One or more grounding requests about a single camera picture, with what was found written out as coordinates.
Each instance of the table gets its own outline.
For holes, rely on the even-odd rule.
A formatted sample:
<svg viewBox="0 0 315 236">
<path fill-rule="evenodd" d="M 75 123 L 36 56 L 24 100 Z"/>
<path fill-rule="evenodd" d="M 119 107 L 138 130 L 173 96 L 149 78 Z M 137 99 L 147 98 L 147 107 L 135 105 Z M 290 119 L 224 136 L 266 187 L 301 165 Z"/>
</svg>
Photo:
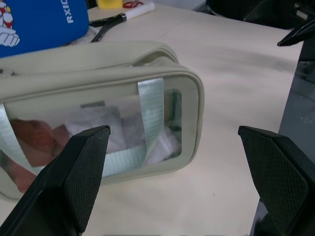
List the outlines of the table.
<svg viewBox="0 0 315 236">
<path fill-rule="evenodd" d="M 92 9 L 90 19 L 120 12 Z M 286 34 L 162 5 L 111 29 L 103 40 L 166 43 L 201 77 L 203 130 L 184 169 L 101 186 L 85 235 L 249 234 L 259 196 L 237 130 L 278 131 L 301 51 L 277 47 Z"/>
</svg>

